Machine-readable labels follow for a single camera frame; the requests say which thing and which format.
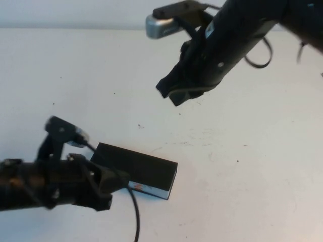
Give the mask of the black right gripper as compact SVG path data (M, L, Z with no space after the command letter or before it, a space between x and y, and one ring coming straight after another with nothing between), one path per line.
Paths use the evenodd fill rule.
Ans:
M211 35L192 40L185 55L156 85L175 106L216 88L229 72L229 41Z

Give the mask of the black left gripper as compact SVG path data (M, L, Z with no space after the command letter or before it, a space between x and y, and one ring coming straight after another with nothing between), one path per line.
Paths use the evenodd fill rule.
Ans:
M52 206L71 204L95 211L108 210L112 193L125 188L130 175L114 172L72 154L46 171L46 191Z

